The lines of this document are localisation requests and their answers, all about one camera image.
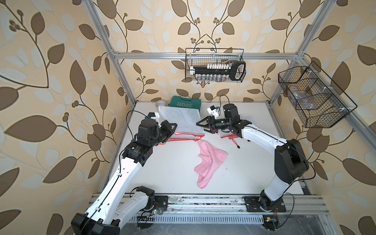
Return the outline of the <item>wiped clear document bag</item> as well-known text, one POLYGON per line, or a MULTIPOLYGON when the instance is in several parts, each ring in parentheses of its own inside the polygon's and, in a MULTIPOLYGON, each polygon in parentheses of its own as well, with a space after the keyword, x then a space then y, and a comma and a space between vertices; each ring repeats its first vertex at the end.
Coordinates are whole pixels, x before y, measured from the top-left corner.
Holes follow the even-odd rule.
POLYGON ((236 142, 236 139, 239 138, 237 135, 231 133, 229 130, 227 130, 227 131, 226 130, 225 131, 220 130, 218 134, 219 134, 220 138, 222 138, 222 139, 227 138, 227 139, 231 140, 237 146, 237 148, 240 149, 240 146, 236 142))

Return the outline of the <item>pink wiping cloth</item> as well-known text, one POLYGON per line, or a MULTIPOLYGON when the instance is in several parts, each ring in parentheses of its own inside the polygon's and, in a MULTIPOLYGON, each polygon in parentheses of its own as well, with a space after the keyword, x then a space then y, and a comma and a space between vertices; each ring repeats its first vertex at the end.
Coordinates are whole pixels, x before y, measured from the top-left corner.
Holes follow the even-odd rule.
POLYGON ((213 174, 225 162, 228 153, 204 140, 198 140, 197 143, 202 162, 194 168, 194 171, 198 174, 198 187, 204 189, 211 181, 213 174))

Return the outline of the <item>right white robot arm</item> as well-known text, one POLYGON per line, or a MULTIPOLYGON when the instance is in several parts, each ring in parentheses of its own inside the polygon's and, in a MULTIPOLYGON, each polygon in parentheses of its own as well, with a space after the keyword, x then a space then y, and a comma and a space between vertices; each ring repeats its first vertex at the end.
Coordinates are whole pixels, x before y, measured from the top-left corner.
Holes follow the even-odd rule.
POLYGON ((223 106, 224 118, 218 117, 218 108, 208 108, 209 116, 196 123, 209 133, 228 130, 239 138, 254 142, 274 155, 275 175, 269 185, 261 191, 259 206, 269 212, 282 198, 284 193, 298 181, 309 169, 309 162, 296 139, 286 140, 258 128, 251 121, 241 119, 237 107, 232 104, 223 106))

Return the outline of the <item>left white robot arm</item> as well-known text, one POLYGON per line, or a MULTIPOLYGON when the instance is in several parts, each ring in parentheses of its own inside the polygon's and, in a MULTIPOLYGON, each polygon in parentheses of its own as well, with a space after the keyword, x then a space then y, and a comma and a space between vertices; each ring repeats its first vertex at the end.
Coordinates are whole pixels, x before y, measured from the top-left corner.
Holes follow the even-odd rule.
POLYGON ((77 213, 71 221, 76 235, 118 235, 124 225, 139 211, 154 208, 155 191, 140 186, 125 203, 121 199, 130 183, 153 153, 153 148, 166 143, 175 133, 176 123, 155 119, 141 121, 139 131, 119 154, 119 166, 106 187, 85 213, 77 213))

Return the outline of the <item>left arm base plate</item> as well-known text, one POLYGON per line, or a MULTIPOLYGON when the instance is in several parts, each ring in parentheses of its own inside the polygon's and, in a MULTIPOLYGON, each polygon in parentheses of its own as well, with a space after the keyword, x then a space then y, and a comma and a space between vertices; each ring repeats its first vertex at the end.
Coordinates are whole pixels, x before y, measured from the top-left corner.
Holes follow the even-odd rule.
POLYGON ((167 195, 157 195, 153 196, 148 200, 145 208, 141 209, 141 212, 165 212, 168 208, 168 196, 167 195))

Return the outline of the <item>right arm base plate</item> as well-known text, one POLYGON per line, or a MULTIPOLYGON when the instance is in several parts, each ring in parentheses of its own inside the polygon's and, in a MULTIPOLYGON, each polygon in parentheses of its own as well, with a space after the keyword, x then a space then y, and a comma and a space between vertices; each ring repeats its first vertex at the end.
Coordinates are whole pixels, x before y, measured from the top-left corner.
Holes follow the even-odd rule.
POLYGON ((271 201, 267 196, 244 196, 247 212, 286 212, 282 198, 271 201))

